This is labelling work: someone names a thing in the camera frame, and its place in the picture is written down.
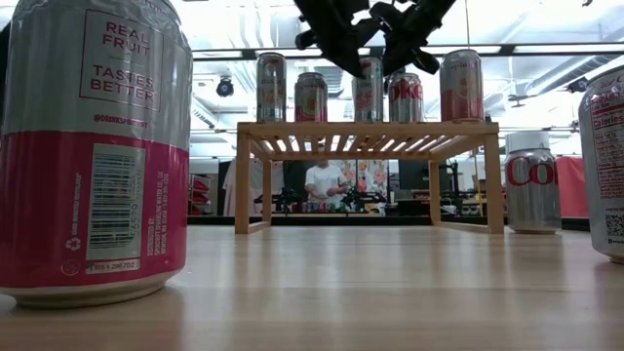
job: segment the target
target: white label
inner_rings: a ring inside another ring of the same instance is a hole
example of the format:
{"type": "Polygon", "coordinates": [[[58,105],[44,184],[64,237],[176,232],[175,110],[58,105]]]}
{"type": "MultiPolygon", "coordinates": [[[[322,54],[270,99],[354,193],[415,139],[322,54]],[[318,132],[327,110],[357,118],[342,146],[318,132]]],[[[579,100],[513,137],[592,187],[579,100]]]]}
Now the white label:
{"type": "Polygon", "coordinates": [[[155,29],[87,10],[80,98],[160,111],[163,48],[155,29]]]}
{"type": "Polygon", "coordinates": [[[139,270],[140,259],[126,259],[109,262],[90,263],[85,270],[87,274],[117,273],[139,270]]]}
{"type": "Polygon", "coordinates": [[[95,144],[87,260],[140,256],[145,149],[95,144]]]}

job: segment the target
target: pink and silver can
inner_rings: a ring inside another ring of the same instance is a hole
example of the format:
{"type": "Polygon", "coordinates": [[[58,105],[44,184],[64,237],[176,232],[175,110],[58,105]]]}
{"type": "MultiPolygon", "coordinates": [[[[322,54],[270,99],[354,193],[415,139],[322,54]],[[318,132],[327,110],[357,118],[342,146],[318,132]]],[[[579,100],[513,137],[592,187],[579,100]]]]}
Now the pink and silver can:
{"type": "Polygon", "coordinates": [[[353,78],[354,120],[383,122],[383,64],[379,58],[362,58],[365,78],[353,78]]]}
{"type": "Polygon", "coordinates": [[[18,3],[0,151],[2,293],[42,307],[116,302],[184,266],[191,79],[168,0],[18,3]]]}
{"type": "Polygon", "coordinates": [[[256,70],[257,122],[286,122],[286,59],[262,54],[256,70]]]}
{"type": "Polygon", "coordinates": [[[474,50],[446,54],[440,67],[442,121],[484,121],[484,76],[474,50]]]}
{"type": "Polygon", "coordinates": [[[327,122],[328,85],[323,74],[306,72],[299,74],[294,84],[295,122],[327,122]]]}

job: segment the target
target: security camera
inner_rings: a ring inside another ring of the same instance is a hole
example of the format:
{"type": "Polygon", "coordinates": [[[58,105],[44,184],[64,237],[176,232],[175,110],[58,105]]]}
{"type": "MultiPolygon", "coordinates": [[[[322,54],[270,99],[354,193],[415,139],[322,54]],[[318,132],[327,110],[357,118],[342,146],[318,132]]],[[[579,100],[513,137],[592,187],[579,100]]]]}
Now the security camera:
{"type": "Polygon", "coordinates": [[[232,85],[232,78],[221,77],[221,81],[216,86],[216,94],[222,98],[231,97],[234,94],[234,86],[232,85]]]}

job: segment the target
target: soda can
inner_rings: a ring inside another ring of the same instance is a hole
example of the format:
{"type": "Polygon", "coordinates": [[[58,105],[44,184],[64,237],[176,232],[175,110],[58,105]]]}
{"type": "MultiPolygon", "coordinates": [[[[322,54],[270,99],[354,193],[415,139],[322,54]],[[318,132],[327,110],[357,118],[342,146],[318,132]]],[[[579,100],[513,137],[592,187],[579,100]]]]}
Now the soda can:
{"type": "Polygon", "coordinates": [[[323,74],[306,72],[299,74],[294,84],[295,122],[327,122],[328,85],[323,74]]]}
{"type": "Polygon", "coordinates": [[[442,121],[484,121],[484,76],[474,50],[445,55],[440,66],[442,121]]]}
{"type": "Polygon", "coordinates": [[[379,58],[361,58],[364,78],[353,78],[354,120],[383,122],[383,64],[379,58]]]}
{"type": "Polygon", "coordinates": [[[159,290],[186,258],[193,62],[174,6],[21,0],[9,53],[0,293],[77,307],[159,290]]]}
{"type": "Polygon", "coordinates": [[[257,122],[286,122],[286,59],[261,54],[256,71],[257,122]]]}
{"type": "Polygon", "coordinates": [[[393,74],[388,83],[390,122],[424,122],[422,85],[414,73],[393,74]]]}
{"type": "Polygon", "coordinates": [[[624,263],[624,66],[589,81],[578,120],[592,245],[624,263]]]}
{"type": "Polygon", "coordinates": [[[505,137],[507,217],[518,233],[555,232],[562,228],[557,165],[548,132],[505,137]]]}

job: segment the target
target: shelf leg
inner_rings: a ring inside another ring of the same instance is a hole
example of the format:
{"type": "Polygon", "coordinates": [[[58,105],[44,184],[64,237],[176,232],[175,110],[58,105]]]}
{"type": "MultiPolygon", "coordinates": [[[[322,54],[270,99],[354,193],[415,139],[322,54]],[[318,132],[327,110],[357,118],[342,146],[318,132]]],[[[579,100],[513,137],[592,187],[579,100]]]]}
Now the shelf leg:
{"type": "Polygon", "coordinates": [[[503,214],[498,135],[487,135],[485,139],[487,226],[489,227],[489,233],[503,234],[505,232],[505,218],[503,214]]]}
{"type": "Polygon", "coordinates": [[[273,178],[273,162],[265,159],[262,162],[262,221],[271,222],[271,203],[273,202],[273,189],[271,181],[273,178]]]}
{"type": "Polygon", "coordinates": [[[236,234],[250,233],[250,140],[239,133],[236,144],[236,234]]]}
{"type": "Polygon", "coordinates": [[[429,161],[429,214],[432,222],[442,219],[440,210],[440,166],[429,161]]]}

